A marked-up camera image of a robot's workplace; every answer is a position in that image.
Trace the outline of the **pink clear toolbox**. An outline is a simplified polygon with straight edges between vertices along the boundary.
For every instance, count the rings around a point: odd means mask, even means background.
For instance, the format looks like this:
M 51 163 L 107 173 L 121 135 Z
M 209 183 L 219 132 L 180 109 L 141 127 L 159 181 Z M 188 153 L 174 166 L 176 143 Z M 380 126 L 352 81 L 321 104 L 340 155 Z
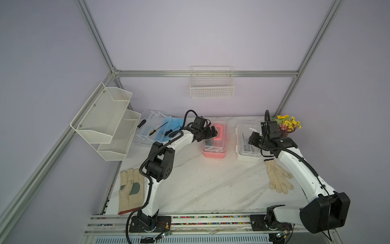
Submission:
M 228 141 L 228 130 L 226 122 L 213 122 L 216 136 L 206 139 L 202 144 L 202 152 L 206 158 L 224 159 Z

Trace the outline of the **white clear toolbox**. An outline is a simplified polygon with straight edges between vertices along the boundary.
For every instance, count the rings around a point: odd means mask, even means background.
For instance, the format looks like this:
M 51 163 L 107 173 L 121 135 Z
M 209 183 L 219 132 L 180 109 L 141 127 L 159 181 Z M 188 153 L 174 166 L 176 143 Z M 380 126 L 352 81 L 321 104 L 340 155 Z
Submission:
M 249 144 L 249 138 L 253 132 L 261 133 L 260 124 L 243 121 L 237 125 L 236 157 L 238 161 L 255 163 L 263 157 L 259 148 Z

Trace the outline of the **blue clear toolbox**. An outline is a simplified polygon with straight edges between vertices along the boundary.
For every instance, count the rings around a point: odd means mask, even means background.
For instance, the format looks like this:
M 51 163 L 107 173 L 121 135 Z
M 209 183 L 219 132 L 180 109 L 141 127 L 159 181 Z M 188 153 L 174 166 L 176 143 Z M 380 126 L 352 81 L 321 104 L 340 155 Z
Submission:
M 170 129 L 176 131 L 183 124 L 183 119 L 165 116 L 159 111 L 152 110 L 144 110 L 141 114 L 141 121 L 143 119 L 146 119 L 146 123 L 140 129 L 137 128 L 133 138 L 133 143 L 144 147 L 150 147 L 155 142 L 167 142 L 170 138 L 169 136 L 165 136 L 165 133 Z M 149 136 L 151 131 L 166 122 L 168 122 L 166 125 L 161 127 L 153 135 Z

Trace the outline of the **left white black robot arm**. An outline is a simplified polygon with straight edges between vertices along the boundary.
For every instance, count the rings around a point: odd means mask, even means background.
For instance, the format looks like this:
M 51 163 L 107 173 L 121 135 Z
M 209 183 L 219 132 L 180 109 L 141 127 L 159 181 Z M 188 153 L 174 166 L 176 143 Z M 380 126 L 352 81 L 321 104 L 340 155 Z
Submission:
M 171 132 L 165 143 L 155 142 L 147 159 L 141 164 L 139 173 L 148 180 L 148 190 L 143 205 L 137 210 L 138 220 L 149 229 L 155 228 L 158 217 L 158 189 L 170 176 L 173 170 L 175 153 L 185 146 L 197 141 L 217 136 L 211 121 L 196 116 L 193 122 L 184 124 Z

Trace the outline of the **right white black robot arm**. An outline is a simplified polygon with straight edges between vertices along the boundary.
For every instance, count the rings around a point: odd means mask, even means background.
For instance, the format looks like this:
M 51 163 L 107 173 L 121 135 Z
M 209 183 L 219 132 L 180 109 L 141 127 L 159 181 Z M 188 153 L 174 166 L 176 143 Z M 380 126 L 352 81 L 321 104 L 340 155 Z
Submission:
M 265 225 L 275 229 L 279 224 L 304 226 L 311 233 L 343 227 L 350 199 L 326 183 L 302 156 L 297 144 L 289 137 L 283 138 L 276 121 L 261 123 L 262 132 L 253 132 L 249 144 L 270 153 L 265 164 L 270 178 L 270 188 L 278 193 L 291 190 L 288 179 L 295 178 L 308 203 L 301 207 L 274 205 L 267 208 Z

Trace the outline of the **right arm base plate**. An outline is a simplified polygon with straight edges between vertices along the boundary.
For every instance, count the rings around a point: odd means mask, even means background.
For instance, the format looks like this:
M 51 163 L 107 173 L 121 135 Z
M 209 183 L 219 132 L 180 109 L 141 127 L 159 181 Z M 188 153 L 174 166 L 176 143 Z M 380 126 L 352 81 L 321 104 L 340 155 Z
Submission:
M 253 231 L 291 231 L 290 223 L 281 223 L 272 215 L 250 215 L 250 224 Z

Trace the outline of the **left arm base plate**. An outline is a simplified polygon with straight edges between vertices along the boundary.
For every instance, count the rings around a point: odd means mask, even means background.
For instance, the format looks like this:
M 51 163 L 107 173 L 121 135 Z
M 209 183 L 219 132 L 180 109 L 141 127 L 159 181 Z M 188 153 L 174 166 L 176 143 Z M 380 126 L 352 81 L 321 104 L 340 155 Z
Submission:
M 137 216 L 132 217 L 129 226 L 129 233 L 160 233 L 170 228 L 171 216 L 157 216 L 154 219 L 142 222 Z

